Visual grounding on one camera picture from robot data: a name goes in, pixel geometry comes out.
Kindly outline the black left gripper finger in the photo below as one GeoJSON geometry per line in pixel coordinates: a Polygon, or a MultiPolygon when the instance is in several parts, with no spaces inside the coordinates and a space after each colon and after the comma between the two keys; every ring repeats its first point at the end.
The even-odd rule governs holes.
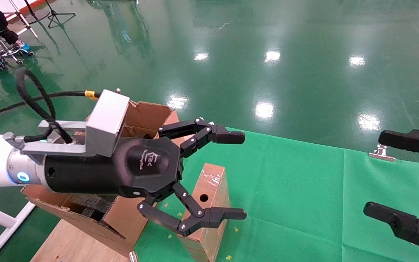
{"type": "Polygon", "coordinates": [[[190,136],[180,144],[180,156],[188,158],[193,153],[213,142],[216,144],[243,144],[246,135],[241,131],[229,131],[225,126],[210,124],[202,118],[181,121],[161,126],[158,129],[159,137],[170,140],[190,136]]]}
{"type": "Polygon", "coordinates": [[[141,201],[137,209],[146,219],[183,237],[188,237],[201,228],[217,229],[226,219],[243,220],[247,217],[244,209],[227,207],[203,209],[179,182],[173,184],[171,192],[175,193],[176,197],[186,207],[186,210],[191,213],[187,219],[182,221],[156,209],[153,207],[155,199],[151,196],[147,196],[144,201],[141,201]]]}

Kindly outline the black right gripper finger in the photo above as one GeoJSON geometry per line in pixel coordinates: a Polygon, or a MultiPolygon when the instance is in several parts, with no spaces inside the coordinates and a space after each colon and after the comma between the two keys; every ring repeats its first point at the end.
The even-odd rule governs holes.
{"type": "Polygon", "coordinates": [[[363,212],[388,224],[397,238],[419,246],[419,218],[416,216],[372,201],[365,204],[363,212]]]}
{"type": "Polygon", "coordinates": [[[384,146],[419,153],[419,130],[414,129],[409,133],[384,130],[379,135],[378,142],[384,146]]]}

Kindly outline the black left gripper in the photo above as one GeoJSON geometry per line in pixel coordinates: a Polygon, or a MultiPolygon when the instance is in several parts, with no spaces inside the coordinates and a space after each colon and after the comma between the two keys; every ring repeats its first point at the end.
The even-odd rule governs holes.
{"type": "Polygon", "coordinates": [[[165,199],[182,178],[181,148],[168,138],[121,138],[106,156],[45,158],[44,172],[53,192],[165,199]]]}

